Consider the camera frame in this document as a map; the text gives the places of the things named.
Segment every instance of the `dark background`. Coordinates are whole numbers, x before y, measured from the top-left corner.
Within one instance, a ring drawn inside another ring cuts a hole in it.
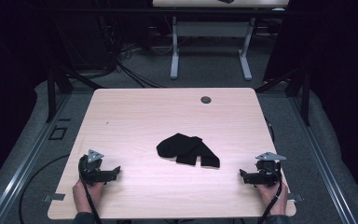
[[[150,6],[150,1],[137,3],[140,4],[137,7]],[[265,79],[280,77],[310,62],[307,71],[311,89],[321,99],[336,131],[342,160],[358,183],[358,1],[292,0],[288,9],[318,10],[326,12],[326,16],[322,20],[283,21]],[[46,80],[51,66],[48,55],[68,66],[82,65],[59,38],[61,27],[56,27],[50,18],[39,20],[42,22],[27,20],[15,1],[0,0],[0,167],[32,113],[36,100],[34,87]],[[91,55],[97,51],[100,58],[87,60],[101,69],[110,63],[103,39],[99,35],[76,36],[82,31],[95,31],[92,20],[81,22],[83,26],[72,30],[72,36],[80,46],[85,46],[84,41],[94,47],[79,50],[89,50]],[[145,25],[152,20],[143,20],[144,26],[131,35],[130,28],[139,20],[129,18],[124,27],[133,41],[147,48]],[[34,22],[44,26],[31,29]]]

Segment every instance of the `wire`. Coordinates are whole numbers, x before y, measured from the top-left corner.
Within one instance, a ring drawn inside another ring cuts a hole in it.
[[[130,43],[126,43],[123,44],[125,47],[122,48],[119,57],[118,57],[118,61],[119,62],[123,62],[124,60],[130,59],[132,57],[132,52],[141,48],[136,48],[135,44],[130,44]]]
[[[31,182],[34,180],[34,178],[41,172],[43,171],[46,167],[48,167],[49,165],[51,165],[52,163],[56,162],[56,161],[59,161],[65,157],[69,157],[69,154],[66,154],[64,156],[61,156],[57,159],[54,159],[48,163],[46,163],[44,166],[42,166],[39,170],[36,171],[36,173],[34,173],[33,176],[31,176],[30,180],[28,181],[28,183],[25,185],[24,187],[24,190],[22,191],[21,193],[21,196],[20,196],[20,201],[19,201],[19,219],[20,219],[20,223],[23,224],[24,223],[24,220],[22,218],[22,199],[24,198],[24,194],[25,194],[25,191],[27,190],[28,186],[31,184]]]
[[[91,195],[90,195],[90,193],[89,193],[89,189],[87,188],[87,186],[86,186],[86,182],[84,181],[84,179],[83,179],[83,176],[81,175],[81,171],[80,171],[80,163],[79,163],[79,165],[78,165],[78,172],[79,172],[79,178],[80,178],[80,181],[81,181],[81,183],[83,184],[83,188],[84,188],[84,190],[86,191],[86,197],[87,197],[87,201],[89,202],[89,207],[91,208],[91,211],[92,211],[92,214],[94,215],[94,217],[95,217],[95,222],[97,223],[97,224],[102,224],[102,222],[101,222],[101,219],[100,219],[100,216],[98,215],[98,212],[97,212],[97,209],[95,208],[95,205],[94,205],[94,203],[92,202],[92,198],[91,198]]]
[[[143,88],[146,88],[146,85],[154,88],[164,88],[164,86],[159,85],[158,83],[148,79],[147,77],[143,77],[139,74],[132,72],[122,63],[118,63],[117,66],[120,67],[121,70],[123,70],[129,77],[131,77],[135,82],[137,82]]]
[[[267,125],[268,125],[268,128],[269,128],[269,130],[270,130],[272,142],[275,143],[275,133],[274,133],[274,130],[272,129],[272,125],[271,125],[271,123],[269,122],[269,120],[266,118],[266,116],[264,116],[264,120],[266,121],[266,123],[267,123]]]
[[[277,190],[277,193],[275,194],[275,197],[272,198],[271,202],[269,203],[269,205],[267,206],[266,210],[264,211],[263,216],[258,219],[257,224],[262,224],[264,222],[264,220],[266,219],[267,215],[269,214],[269,211],[271,210],[272,206],[278,201],[279,196],[281,195],[281,191],[282,191],[282,179],[279,175],[277,175],[277,173],[275,173],[275,171],[265,167],[265,169],[269,170],[270,172],[272,172],[273,174],[275,174],[278,179],[279,179],[279,187]]]
[[[187,223],[187,222],[193,222],[194,221],[194,219],[180,219],[179,221],[178,221],[178,223]]]
[[[170,45],[170,46],[158,46],[158,47],[152,47],[152,50],[156,54],[163,55],[163,54],[169,53],[171,51],[172,47],[173,47],[173,45]],[[164,51],[164,52],[159,52],[158,50],[156,50],[156,49],[164,49],[164,48],[168,48],[168,49],[166,51]]]
[[[174,221],[174,222],[169,222],[167,219],[164,219],[164,221],[165,221],[166,223],[168,223],[168,224],[176,224],[175,221]]]
[[[92,75],[82,75],[82,77],[86,77],[88,79],[94,79],[97,77],[105,77],[105,76],[113,73],[115,70],[116,70],[116,68],[109,68],[109,69],[103,70],[101,73],[92,74]]]

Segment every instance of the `white table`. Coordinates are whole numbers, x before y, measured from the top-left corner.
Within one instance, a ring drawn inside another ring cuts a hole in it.
[[[203,96],[212,101],[204,104]],[[176,133],[202,138],[220,168],[161,158],[156,146]],[[50,218],[75,217],[72,186],[89,149],[104,154],[102,170],[121,166],[97,206],[112,219],[260,217],[259,192],[239,170],[255,173],[255,156],[276,152],[252,89],[97,90],[56,190],[65,197],[51,203]],[[295,212],[289,202],[287,215]]]
[[[287,7],[289,0],[234,0],[227,4],[217,0],[153,0],[154,7],[243,7],[275,8]],[[246,53],[254,30],[255,19],[249,22],[188,22],[172,20],[172,67],[171,78],[177,79],[179,66],[178,36],[231,36],[245,37],[242,49],[238,50],[245,80],[252,80]]]

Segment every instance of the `metal bracket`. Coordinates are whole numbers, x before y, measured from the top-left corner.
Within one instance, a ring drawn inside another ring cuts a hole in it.
[[[258,160],[261,160],[261,161],[285,161],[286,160],[286,157],[274,154],[272,152],[263,153],[259,156],[256,156],[255,158]]]
[[[89,149],[89,159],[87,160],[87,162],[91,163],[91,162],[99,160],[102,157],[103,157],[103,154],[96,152],[92,149]]]
[[[298,202],[304,201],[304,198],[301,194],[289,193],[287,195],[287,200],[294,201],[295,203],[298,203]]]
[[[45,203],[51,203],[53,200],[63,201],[63,198],[65,198],[64,194],[53,193],[53,194],[46,194],[45,197],[43,197],[42,201]]]

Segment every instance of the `black fabric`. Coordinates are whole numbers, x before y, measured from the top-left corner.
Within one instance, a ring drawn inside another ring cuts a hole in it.
[[[159,143],[157,151],[163,158],[176,156],[176,162],[179,163],[195,165],[197,157],[201,156],[201,166],[220,167],[219,158],[197,136],[189,137],[177,133]]]
[[[92,213],[77,213],[74,219],[73,224],[93,224],[95,223],[95,218]]]
[[[35,70],[40,62],[32,54],[31,43],[21,35],[27,33],[15,16],[19,11],[15,7],[8,10],[10,6],[0,5],[0,169],[33,112],[37,97],[34,85],[42,76]],[[25,56],[34,57],[27,69],[22,67]]]

